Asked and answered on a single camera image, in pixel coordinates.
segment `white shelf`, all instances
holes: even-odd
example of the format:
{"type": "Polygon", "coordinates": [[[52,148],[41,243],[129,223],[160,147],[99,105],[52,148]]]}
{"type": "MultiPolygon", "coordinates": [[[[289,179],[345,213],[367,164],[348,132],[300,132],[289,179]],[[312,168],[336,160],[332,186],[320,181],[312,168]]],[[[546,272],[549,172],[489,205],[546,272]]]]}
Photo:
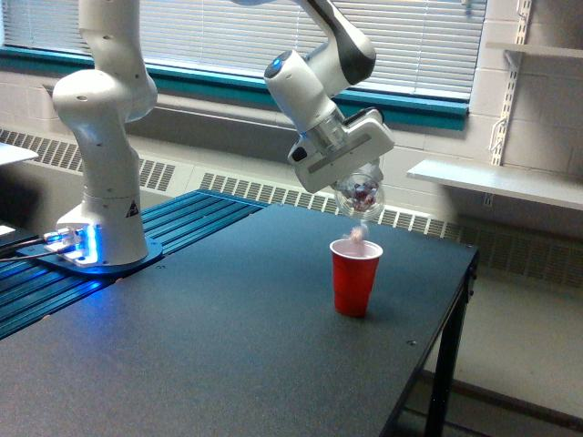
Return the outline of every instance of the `white shelf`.
{"type": "Polygon", "coordinates": [[[549,46],[532,46],[529,44],[486,43],[486,48],[497,48],[514,53],[524,53],[532,56],[568,57],[583,59],[583,50],[549,46]]]}
{"type": "Polygon", "coordinates": [[[583,210],[583,180],[535,170],[490,166],[455,158],[431,158],[407,172],[410,178],[450,187],[583,210]]]}
{"type": "Polygon", "coordinates": [[[38,155],[31,150],[0,143],[0,166],[35,159],[37,157],[38,155]]]}

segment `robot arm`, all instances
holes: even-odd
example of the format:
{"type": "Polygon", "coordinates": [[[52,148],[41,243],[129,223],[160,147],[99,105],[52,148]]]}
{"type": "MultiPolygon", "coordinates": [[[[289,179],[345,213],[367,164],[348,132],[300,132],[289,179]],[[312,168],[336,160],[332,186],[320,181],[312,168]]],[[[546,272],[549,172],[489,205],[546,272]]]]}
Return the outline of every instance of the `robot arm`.
{"type": "MultiPolygon", "coordinates": [[[[139,214],[138,154],[124,125],[156,103],[139,45],[139,0],[79,0],[79,30],[94,70],[57,82],[56,112],[73,131],[83,158],[82,203],[57,222],[77,231],[65,257],[79,267],[129,264],[148,255],[139,214]]],[[[48,246],[57,251],[71,241],[48,246]]]]}
{"type": "MultiPolygon", "coordinates": [[[[261,5],[271,0],[232,0],[261,5]]],[[[355,189],[367,183],[380,189],[383,174],[378,158],[393,148],[394,138],[374,108],[346,118],[332,97],[367,79],[376,53],[371,41],[330,0],[296,0],[327,35],[328,41],[305,58],[291,50],[279,55],[264,78],[281,112],[300,134],[288,160],[303,186],[311,193],[327,186],[337,191],[344,212],[368,211],[355,189]],[[355,182],[353,174],[364,176],[355,182]]]]}

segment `red solo cup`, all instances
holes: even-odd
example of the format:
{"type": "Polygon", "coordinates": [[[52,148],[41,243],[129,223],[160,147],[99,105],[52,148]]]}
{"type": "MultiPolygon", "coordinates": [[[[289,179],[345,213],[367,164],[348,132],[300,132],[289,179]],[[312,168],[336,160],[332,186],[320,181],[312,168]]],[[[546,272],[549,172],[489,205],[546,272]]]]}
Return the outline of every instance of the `red solo cup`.
{"type": "Polygon", "coordinates": [[[334,307],[345,316],[364,317],[383,248],[370,241],[337,239],[330,244],[330,250],[334,307]]]}

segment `black cable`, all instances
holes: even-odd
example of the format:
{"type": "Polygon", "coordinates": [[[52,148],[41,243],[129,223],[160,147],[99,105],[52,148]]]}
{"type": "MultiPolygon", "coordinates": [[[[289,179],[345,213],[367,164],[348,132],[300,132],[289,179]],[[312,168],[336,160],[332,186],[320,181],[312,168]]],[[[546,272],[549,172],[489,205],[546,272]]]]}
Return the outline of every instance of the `black cable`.
{"type": "Polygon", "coordinates": [[[70,248],[67,248],[67,249],[63,249],[63,250],[58,250],[56,252],[37,253],[36,255],[27,255],[25,257],[4,258],[4,259],[0,259],[0,262],[14,262],[14,261],[24,261],[26,259],[43,258],[43,257],[48,257],[49,255],[59,255],[61,253],[67,253],[70,250],[71,250],[70,248]]]}
{"type": "Polygon", "coordinates": [[[17,249],[27,248],[28,246],[34,246],[35,244],[43,244],[45,239],[29,239],[27,241],[21,241],[20,243],[14,243],[10,246],[6,246],[5,248],[0,249],[0,256],[5,255],[6,253],[14,252],[17,249]]]}

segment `window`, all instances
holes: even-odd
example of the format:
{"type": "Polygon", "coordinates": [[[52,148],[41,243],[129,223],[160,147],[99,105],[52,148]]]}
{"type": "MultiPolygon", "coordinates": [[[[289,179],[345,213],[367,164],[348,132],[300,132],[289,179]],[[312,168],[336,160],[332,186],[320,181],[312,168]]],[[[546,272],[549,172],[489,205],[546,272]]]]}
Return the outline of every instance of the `window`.
{"type": "MultiPolygon", "coordinates": [[[[373,40],[373,76],[359,84],[419,97],[469,100],[486,0],[336,0],[373,40]]],[[[5,43],[89,53],[77,31],[77,0],[4,0],[5,43]]],[[[325,41],[291,0],[240,6],[230,0],[142,0],[146,61],[261,77],[279,53],[325,41]]]]}

